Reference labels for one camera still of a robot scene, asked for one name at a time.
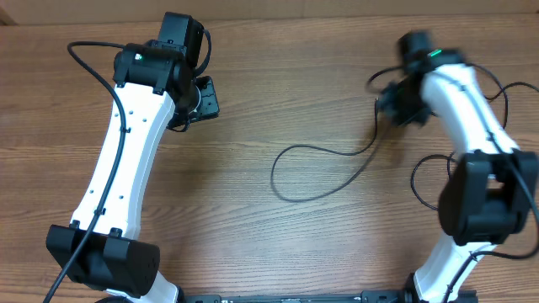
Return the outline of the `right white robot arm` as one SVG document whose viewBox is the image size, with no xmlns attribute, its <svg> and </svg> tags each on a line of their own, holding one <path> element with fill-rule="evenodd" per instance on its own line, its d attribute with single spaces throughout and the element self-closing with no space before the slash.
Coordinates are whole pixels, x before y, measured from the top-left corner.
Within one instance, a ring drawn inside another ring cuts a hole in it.
<svg viewBox="0 0 539 303">
<path fill-rule="evenodd" d="M 467 276 L 486 256 L 509 258 L 495 248 L 538 214 L 538 156 L 505 132 L 459 50 L 436 49 L 428 32 L 410 31 L 398 40 L 398 56 L 404 78 L 382 90 L 377 108 L 397 126 L 438 116 L 457 155 L 438 199 L 440 239 L 400 300 L 475 302 L 459 293 Z"/>
</svg>

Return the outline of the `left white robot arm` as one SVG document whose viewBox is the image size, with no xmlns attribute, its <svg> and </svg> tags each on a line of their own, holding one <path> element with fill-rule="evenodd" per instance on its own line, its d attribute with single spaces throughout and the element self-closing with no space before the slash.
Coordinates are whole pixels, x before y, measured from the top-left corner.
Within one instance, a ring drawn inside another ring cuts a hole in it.
<svg viewBox="0 0 539 303">
<path fill-rule="evenodd" d="M 67 226 L 50 227 L 45 245 L 70 279 L 104 291 L 110 302 L 182 302 L 160 273 L 160 250 L 141 242 L 141 209 L 163 134 L 216 118 L 207 29 L 187 14 L 164 15 L 159 35 L 118 45 L 109 128 L 88 189 Z"/>
</svg>

